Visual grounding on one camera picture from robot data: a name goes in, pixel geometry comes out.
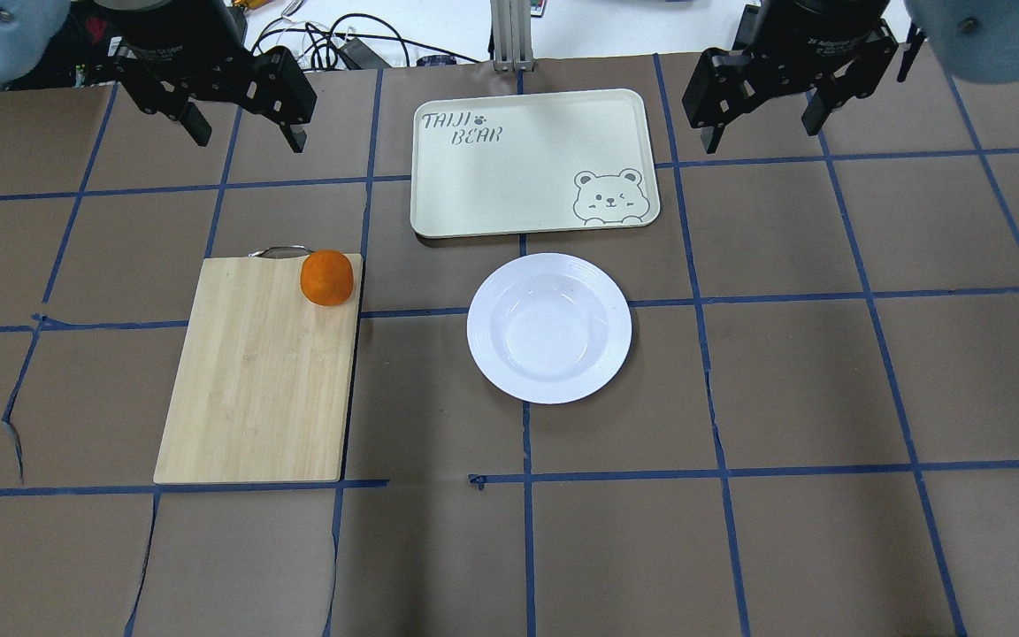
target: cutting board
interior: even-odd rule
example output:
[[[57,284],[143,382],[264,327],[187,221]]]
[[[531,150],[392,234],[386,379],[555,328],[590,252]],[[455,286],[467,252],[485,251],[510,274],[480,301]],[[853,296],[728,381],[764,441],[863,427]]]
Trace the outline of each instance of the cutting board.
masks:
[[[203,262],[175,374],[158,484],[340,477],[363,259],[352,299],[301,294],[303,258]]]

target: orange ball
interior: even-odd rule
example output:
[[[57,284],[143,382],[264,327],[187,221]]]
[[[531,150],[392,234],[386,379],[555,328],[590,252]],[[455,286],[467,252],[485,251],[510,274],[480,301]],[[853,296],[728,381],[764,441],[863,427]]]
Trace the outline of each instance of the orange ball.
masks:
[[[317,305],[340,305],[352,297],[352,262],[336,251],[316,251],[301,262],[301,293]]]

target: bear illustration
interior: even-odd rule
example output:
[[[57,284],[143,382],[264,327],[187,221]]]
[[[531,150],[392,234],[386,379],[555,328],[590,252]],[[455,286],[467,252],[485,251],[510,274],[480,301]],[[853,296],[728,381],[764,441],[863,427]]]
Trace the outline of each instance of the bear illustration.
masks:
[[[640,189],[640,171],[626,168],[620,174],[577,173],[579,192],[573,213],[584,225],[608,225],[642,221],[651,210],[651,202]]]

